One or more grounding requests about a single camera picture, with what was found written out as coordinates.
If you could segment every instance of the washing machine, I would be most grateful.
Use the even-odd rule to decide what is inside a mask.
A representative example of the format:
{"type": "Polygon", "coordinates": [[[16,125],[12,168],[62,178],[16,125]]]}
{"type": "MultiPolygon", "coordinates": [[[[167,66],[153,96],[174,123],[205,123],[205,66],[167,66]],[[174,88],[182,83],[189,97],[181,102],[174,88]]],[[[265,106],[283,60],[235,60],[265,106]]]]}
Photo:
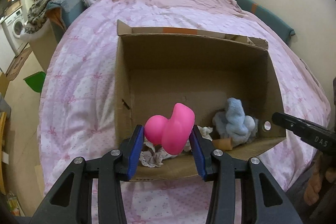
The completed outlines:
{"type": "Polygon", "coordinates": [[[6,34],[7,40],[16,56],[20,54],[27,44],[20,39],[20,34],[24,28],[24,23],[25,20],[23,18],[21,8],[17,9],[15,12],[9,15],[2,23],[2,28],[6,34]]]}

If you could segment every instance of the washing machine door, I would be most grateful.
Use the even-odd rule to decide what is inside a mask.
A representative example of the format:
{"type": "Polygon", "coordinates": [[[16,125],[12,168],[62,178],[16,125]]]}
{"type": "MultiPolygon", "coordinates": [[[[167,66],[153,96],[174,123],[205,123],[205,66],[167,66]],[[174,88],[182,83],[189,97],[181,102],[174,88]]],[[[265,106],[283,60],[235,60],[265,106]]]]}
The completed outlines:
{"type": "Polygon", "coordinates": [[[13,23],[13,30],[12,30],[15,38],[20,38],[20,34],[23,28],[24,27],[21,18],[17,18],[13,23]]]}

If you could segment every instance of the white cabinet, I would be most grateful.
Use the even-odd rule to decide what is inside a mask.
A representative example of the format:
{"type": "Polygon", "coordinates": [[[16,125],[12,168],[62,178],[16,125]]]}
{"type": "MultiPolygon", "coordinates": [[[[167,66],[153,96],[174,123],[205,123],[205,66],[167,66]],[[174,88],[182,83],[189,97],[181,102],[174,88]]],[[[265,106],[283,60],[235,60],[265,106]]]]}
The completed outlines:
{"type": "Polygon", "coordinates": [[[7,37],[0,25],[0,69],[6,73],[11,62],[15,57],[15,53],[9,44],[7,37]]]}

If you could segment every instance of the pink silicone object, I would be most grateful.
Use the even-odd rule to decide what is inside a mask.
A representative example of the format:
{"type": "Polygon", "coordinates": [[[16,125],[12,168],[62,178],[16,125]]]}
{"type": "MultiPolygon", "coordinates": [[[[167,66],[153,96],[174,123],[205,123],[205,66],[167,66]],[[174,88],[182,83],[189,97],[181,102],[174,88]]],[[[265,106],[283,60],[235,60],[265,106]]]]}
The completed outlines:
{"type": "Polygon", "coordinates": [[[145,137],[153,144],[161,144],[171,155],[182,152],[195,122],[194,112],[177,103],[169,120],[161,115],[149,118],[144,127],[145,137]]]}
{"type": "Polygon", "coordinates": [[[168,119],[161,115],[155,115],[148,119],[144,127],[144,134],[152,144],[161,144],[162,133],[168,119]]]}

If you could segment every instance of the pink blanket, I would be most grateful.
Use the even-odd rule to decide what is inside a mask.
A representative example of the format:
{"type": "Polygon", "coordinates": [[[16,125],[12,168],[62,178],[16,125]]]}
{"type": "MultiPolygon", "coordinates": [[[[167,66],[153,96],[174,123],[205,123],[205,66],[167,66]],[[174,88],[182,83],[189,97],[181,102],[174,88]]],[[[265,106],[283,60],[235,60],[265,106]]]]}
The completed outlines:
{"type": "MultiPolygon", "coordinates": [[[[299,58],[234,0],[97,0],[66,31],[43,87],[38,141],[45,192],[75,157],[89,160],[116,148],[113,96],[117,19],[130,26],[199,28],[266,39],[285,112],[328,125],[330,104],[299,58]]],[[[314,153],[312,147],[287,131],[285,141],[259,158],[287,190],[314,153]]],[[[211,183],[195,177],[123,183],[122,190],[128,223],[204,223],[211,183]]],[[[93,200],[96,193],[95,184],[93,200]]],[[[96,204],[93,221],[97,223],[96,204]]]]}

